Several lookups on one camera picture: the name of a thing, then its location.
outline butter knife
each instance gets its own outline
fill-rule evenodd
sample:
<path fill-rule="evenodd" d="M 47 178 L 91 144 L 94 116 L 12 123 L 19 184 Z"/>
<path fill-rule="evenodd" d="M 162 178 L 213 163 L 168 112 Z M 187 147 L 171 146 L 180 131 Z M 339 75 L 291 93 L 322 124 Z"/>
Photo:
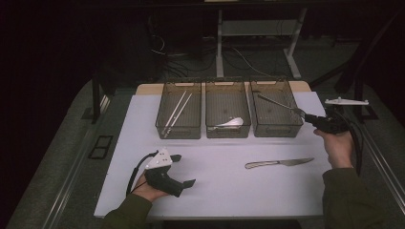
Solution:
<path fill-rule="evenodd" d="M 293 166 L 293 165 L 307 163 L 307 162 L 310 162 L 312 160 L 313 160 L 313 157 L 299 158 L 299 159 L 288 159 L 288 160 L 257 161 L 257 162 L 247 163 L 245 165 L 245 168 L 252 169 L 252 168 L 259 167 L 259 166 L 276 165 L 276 164 L 282 164 L 282 165 L 286 165 L 286 166 Z"/>

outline metal mesh bin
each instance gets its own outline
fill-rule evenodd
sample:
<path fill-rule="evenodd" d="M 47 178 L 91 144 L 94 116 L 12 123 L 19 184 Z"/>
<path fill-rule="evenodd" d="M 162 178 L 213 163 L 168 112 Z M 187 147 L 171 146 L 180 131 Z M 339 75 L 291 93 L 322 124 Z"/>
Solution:
<path fill-rule="evenodd" d="M 242 120 L 242 122 L 235 123 L 235 120 Z M 244 138 L 248 136 L 251 121 L 245 83 L 241 77 L 206 79 L 205 124 L 208 138 Z"/>
<path fill-rule="evenodd" d="M 268 77 L 252 76 L 249 86 L 253 132 L 257 137 L 296 137 L 303 120 L 292 110 L 258 97 L 261 94 L 278 103 L 296 108 L 294 96 L 285 78 L 269 81 Z"/>
<path fill-rule="evenodd" d="M 200 139 L 200 78 L 169 78 L 164 83 L 156 128 L 161 139 Z"/>

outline white table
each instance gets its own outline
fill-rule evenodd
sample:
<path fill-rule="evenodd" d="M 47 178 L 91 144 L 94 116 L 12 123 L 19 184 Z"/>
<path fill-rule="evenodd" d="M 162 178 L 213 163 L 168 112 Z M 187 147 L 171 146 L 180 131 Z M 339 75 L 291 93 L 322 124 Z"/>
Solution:
<path fill-rule="evenodd" d="M 305 123 L 295 138 L 255 137 L 251 128 L 248 138 L 208 139 L 202 109 L 201 139 L 160 139 L 155 121 L 161 88 L 161 85 L 141 85 L 133 96 L 98 200 L 96 217 L 104 217 L 122 203 L 134 167 L 144 156 L 163 147 L 171 155 L 182 155 L 181 161 L 172 165 L 169 176 L 180 182 L 195 178 L 196 183 L 184 189 L 179 198 L 155 201 L 149 220 L 322 216 L 322 174 L 330 165 L 323 140 L 312 133 L 311 124 Z M 291 88 L 298 107 L 309 114 L 325 114 L 317 94 L 308 92 L 308 84 L 291 82 Z M 245 169 L 245 164 L 251 161 L 301 157 L 314 160 L 292 167 Z"/>

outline green sleeve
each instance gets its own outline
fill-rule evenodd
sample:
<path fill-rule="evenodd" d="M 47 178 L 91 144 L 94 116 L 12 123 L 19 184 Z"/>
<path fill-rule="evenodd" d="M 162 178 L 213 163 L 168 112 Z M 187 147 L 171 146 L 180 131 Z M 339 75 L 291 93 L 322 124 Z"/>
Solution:
<path fill-rule="evenodd" d="M 381 227 L 384 214 L 354 169 L 332 169 L 323 174 L 323 178 L 323 208 L 327 228 Z"/>
<path fill-rule="evenodd" d="M 105 216 L 103 229 L 111 228 L 144 228 L 146 216 L 152 207 L 152 202 L 136 195 L 128 195 L 116 209 Z"/>

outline white plastic utensil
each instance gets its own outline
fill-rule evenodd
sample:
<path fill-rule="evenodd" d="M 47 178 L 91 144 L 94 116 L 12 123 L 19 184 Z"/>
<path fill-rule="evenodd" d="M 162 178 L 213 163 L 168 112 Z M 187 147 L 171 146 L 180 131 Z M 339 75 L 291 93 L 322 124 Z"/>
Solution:
<path fill-rule="evenodd" d="M 231 119 L 230 121 L 216 125 L 217 127 L 222 127 L 222 126 L 242 126 L 244 124 L 244 120 L 241 117 L 235 117 Z"/>
<path fill-rule="evenodd" d="M 217 128 L 226 128 L 226 129 L 240 128 L 242 125 L 244 125 L 244 120 L 241 117 L 235 117 L 226 123 L 218 124 L 214 127 L 209 127 L 208 131 L 214 131 Z"/>

